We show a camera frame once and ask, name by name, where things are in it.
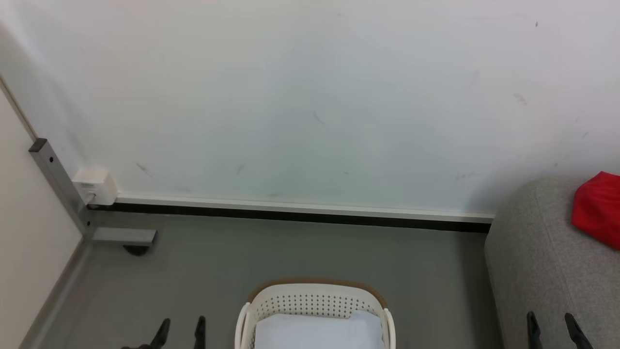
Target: power outlet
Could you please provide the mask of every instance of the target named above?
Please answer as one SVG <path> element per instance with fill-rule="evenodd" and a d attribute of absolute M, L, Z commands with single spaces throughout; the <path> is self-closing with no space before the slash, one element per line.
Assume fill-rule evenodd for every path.
<path fill-rule="evenodd" d="M 73 184 L 86 204 L 112 205 L 118 196 L 116 184 L 105 168 L 80 168 Z"/>

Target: red cloth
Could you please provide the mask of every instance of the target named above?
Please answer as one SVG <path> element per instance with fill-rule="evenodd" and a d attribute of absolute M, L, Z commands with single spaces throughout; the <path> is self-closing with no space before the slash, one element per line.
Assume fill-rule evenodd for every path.
<path fill-rule="evenodd" d="M 574 226 L 620 250 L 620 176 L 601 172 L 575 192 Z"/>

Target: floor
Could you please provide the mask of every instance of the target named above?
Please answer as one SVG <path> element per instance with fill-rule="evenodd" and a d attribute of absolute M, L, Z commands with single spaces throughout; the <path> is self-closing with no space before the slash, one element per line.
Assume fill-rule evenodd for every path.
<path fill-rule="evenodd" d="M 98 212 L 108 226 L 155 228 L 135 257 L 93 246 L 44 349 L 149 343 L 170 317 L 164 348 L 233 348 L 239 310 L 259 284 L 309 276 L 366 283 L 385 298 L 399 348 L 502 347 L 484 262 L 483 233 L 222 217 Z"/>

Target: plastic laundry basket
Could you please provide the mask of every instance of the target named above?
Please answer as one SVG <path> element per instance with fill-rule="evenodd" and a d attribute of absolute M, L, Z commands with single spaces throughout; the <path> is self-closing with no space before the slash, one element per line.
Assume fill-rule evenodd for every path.
<path fill-rule="evenodd" d="M 331 279 L 281 279 L 263 284 L 243 306 L 234 334 L 235 349 L 254 349 L 256 323 L 273 314 L 348 319 L 365 310 L 381 319 L 386 349 L 396 349 L 394 320 L 383 297 L 359 283 Z"/>

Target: gray sofa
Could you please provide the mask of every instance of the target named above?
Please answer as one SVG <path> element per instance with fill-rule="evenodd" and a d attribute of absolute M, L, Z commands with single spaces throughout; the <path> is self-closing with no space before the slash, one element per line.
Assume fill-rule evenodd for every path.
<path fill-rule="evenodd" d="M 570 224 L 573 195 L 587 179 L 529 183 L 493 221 L 485 254 L 505 349 L 527 349 L 530 310 L 544 349 L 575 348 L 566 312 L 594 349 L 620 348 L 620 252 Z"/>

